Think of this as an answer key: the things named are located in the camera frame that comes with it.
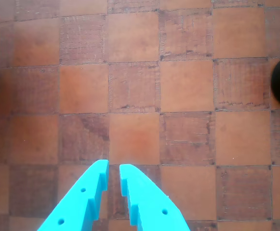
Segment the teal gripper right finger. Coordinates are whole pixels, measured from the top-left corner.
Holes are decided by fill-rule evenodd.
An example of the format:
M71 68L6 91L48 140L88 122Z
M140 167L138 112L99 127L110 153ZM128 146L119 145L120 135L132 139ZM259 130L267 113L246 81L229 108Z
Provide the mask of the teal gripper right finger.
M181 211L148 176L131 165L120 165L121 195L127 198L130 225L138 231L188 231Z

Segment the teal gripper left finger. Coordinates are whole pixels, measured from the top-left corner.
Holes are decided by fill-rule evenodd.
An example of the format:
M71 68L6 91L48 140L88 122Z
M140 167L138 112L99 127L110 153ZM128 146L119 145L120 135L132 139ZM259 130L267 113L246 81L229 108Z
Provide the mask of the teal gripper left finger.
M60 200L39 231L90 231L108 189L109 161L94 162Z

